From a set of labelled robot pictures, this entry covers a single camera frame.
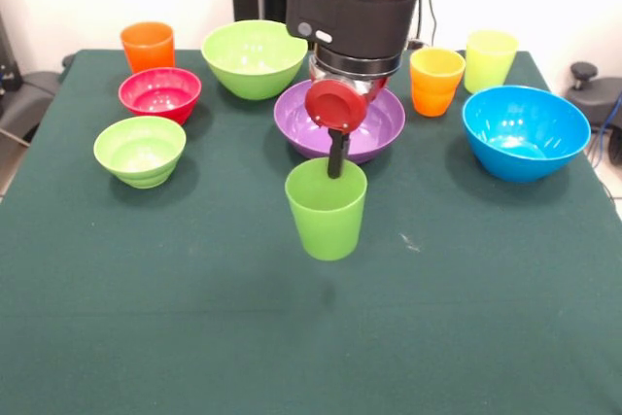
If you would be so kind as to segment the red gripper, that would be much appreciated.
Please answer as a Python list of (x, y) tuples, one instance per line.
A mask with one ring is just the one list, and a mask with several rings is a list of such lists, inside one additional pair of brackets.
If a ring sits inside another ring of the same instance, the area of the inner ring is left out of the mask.
[(304, 99), (304, 107), (311, 120), (329, 129), (331, 144), (328, 152), (328, 176), (341, 176), (347, 157), (350, 135), (343, 132), (356, 130), (367, 114), (367, 108), (386, 86), (388, 78), (372, 81), (352, 81), (345, 77), (313, 80)]

